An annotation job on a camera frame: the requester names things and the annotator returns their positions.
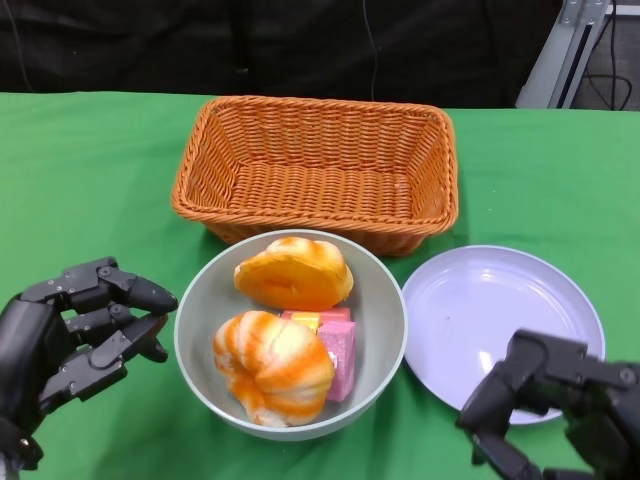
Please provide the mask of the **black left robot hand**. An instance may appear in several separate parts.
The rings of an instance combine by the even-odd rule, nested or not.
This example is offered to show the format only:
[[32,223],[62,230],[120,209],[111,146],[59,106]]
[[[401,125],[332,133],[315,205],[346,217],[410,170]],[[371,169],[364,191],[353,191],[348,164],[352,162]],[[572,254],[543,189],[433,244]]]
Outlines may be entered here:
[[178,305],[113,257],[68,267],[15,295],[1,313],[2,418],[33,434],[60,406],[124,378],[133,357],[165,362],[157,335]]

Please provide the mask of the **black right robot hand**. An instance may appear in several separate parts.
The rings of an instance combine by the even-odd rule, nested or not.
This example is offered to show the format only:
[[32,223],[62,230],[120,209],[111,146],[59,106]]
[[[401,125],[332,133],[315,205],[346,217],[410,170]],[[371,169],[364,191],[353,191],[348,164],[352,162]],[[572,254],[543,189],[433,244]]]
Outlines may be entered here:
[[[509,443],[513,411],[559,410],[566,438],[590,471],[535,465]],[[518,330],[461,409],[456,425],[472,444],[472,462],[502,479],[636,479],[639,476],[639,366],[607,362],[583,343]]]

